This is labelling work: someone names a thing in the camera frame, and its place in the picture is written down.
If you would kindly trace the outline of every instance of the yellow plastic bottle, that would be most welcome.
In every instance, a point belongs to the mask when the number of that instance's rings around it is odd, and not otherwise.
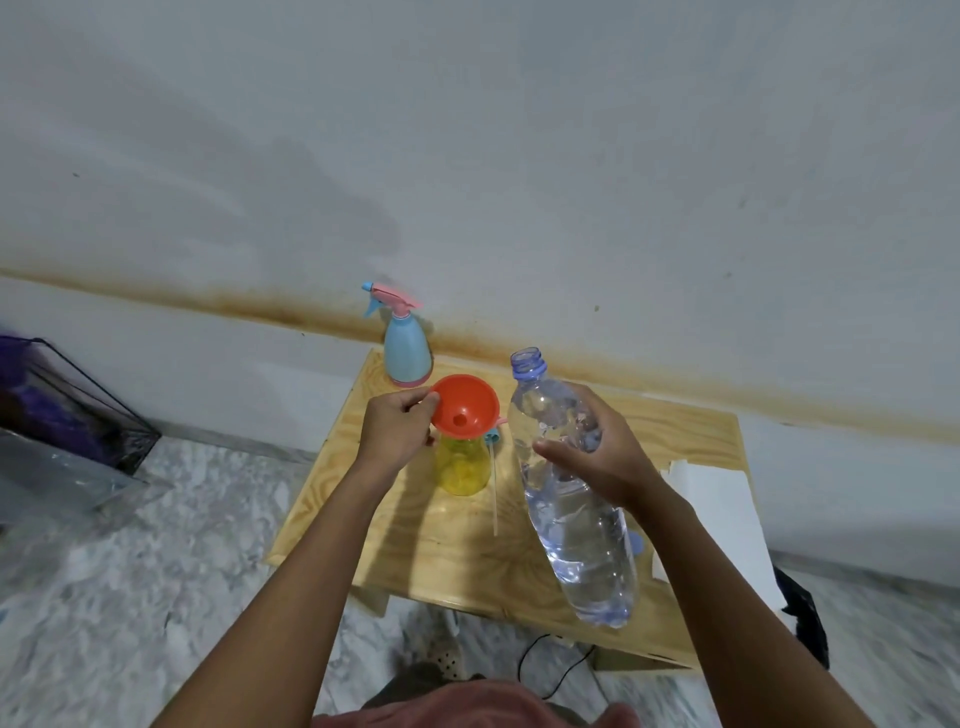
[[[454,496],[473,496],[490,480],[490,452],[482,437],[457,440],[441,436],[436,445],[437,485]]]

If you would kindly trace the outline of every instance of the black cable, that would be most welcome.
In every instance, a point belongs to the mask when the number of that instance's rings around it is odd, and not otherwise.
[[[540,635],[540,636],[537,637],[535,640],[533,640],[533,641],[527,646],[527,648],[526,648],[525,650],[523,650],[523,654],[520,655],[520,661],[516,664],[516,681],[517,681],[520,685],[523,685],[523,680],[520,678],[520,670],[523,668],[523,661],[526,659],[527,655],[530,654],[530,650],[532,650],[532,649],[534,648],[534,645],[535,645],[536,643],[538,643],[538,642],[539,642],[540,640],[542,640],[544,637],[549,637],[549,636],[550,636],[549,633],[547,633],[547,634],[545,634],[545,635]],[[589,656],[593,653],[593,650],[595,650],[595,649],[596,649],[596,645],[594,645],[594,646],[591,647],[589,650],[587,650],[587,652],[584,654],[583,657],[581,657],[579,660],[577,660],[577,662],[575,662],[573,665],[571,665],[570,667],[568,667],[568,668],[566,669],[566,672],[564,673],[564,676],[563,676],[562,678],[560,678],[560,682],[557,683],[557,687],[555,687],[552,691],[550,691],[550,693],[549,693],[548,695],[542,696],[542,697],[540,698],[540,700],[549,700],[551,697],[553,697],[553,696],[557,693],[557,691],[560,689],[560,686],[564,683],[564,680],[566,679],[566,676],[570,674],[570,671],[573,670],[573,669],[574,669],[575,667],[577,667],[578,665],[580,665],[580,663],[582,663],[587,657],[589,657]]]

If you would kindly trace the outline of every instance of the bottle neck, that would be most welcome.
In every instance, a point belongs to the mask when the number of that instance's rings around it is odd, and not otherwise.
[[[510,364],[514,369],[514,379],[517,381],[531,381],[546,374],[546,362],[537,347],[529,347],[514,352],[510,356]]]

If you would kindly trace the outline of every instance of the hand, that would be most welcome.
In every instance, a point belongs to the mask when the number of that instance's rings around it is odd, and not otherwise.
[[[372,398],[363,418],[356,465],[379,476],[396,477],[426,443],[430,418],[439,403],[440,395],[428,387]]]
[[[615,506],[635,510],[646,507],[645,496],[673,490],[660,477],[623,415],[581,384],[569,383],[600,425],[603,436],[594,452],[583,452],[559,440],[538,440],[534,452],[573,473]]]

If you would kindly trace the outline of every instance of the white paper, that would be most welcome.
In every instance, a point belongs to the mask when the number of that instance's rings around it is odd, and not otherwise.
[[[774,577],[747,474],[675,460],[663,476],[693,506],[700,523],[766,605],[783,609],[786,599]],[[653,576],[670,581],[657,553]]]

